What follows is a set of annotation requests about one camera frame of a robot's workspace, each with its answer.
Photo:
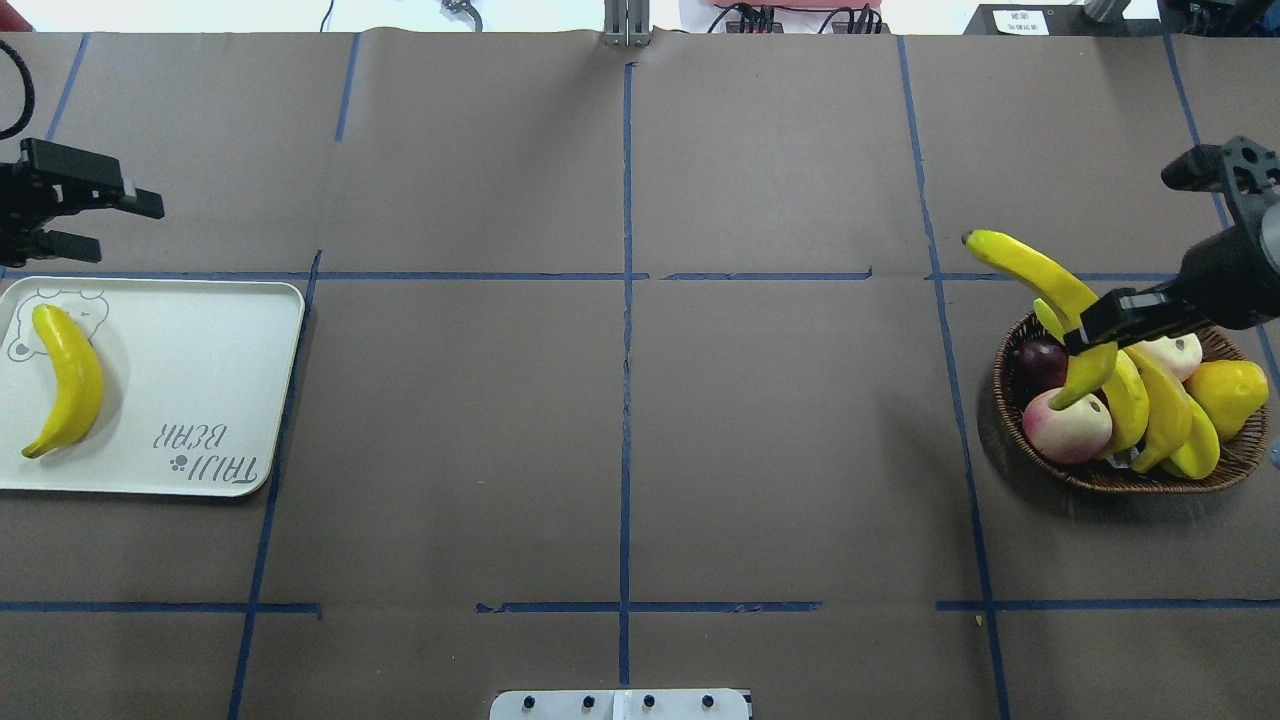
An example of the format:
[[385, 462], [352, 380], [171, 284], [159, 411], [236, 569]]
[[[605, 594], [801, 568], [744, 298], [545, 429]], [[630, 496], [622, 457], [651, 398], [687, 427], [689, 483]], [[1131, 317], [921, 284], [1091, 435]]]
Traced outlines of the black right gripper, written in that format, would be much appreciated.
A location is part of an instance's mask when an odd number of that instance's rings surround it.
[[1111, 290], [1066, 331], [1068, 355], [1178, 337], [1215, 325], [1244, 331], [1279, 316], [1277, 232], [1234, 225], [1192, 246], [1170, 284]]

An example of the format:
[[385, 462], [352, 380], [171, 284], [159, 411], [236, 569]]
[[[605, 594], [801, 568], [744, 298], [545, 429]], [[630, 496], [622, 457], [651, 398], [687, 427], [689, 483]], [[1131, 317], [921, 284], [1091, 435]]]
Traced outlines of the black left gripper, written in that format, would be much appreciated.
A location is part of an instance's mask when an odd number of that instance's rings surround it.
[[100, 263], [100, 242], [63, 231], [40, 231], [45, 218], [116, 209], [161, 219], [163, 196], [124, 177], [111, 156], [38, 138], [20, 141], [20, 159], [1, 169], [1, 264], [67, 259]]

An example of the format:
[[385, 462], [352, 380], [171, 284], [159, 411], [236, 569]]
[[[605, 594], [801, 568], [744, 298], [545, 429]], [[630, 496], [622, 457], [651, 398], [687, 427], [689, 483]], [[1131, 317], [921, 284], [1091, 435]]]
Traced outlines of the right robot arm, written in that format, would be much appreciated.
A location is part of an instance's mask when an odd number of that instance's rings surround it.
[[1194, 333], [1206, 327], [1247, 331], [1279, 315], [1277, 204], [1245, 210], [1235, 225], [1192, 246], [1179, 273], [1147, 290], [1103, 295], [1064, 333], [1069, 355], [1106, 343]]

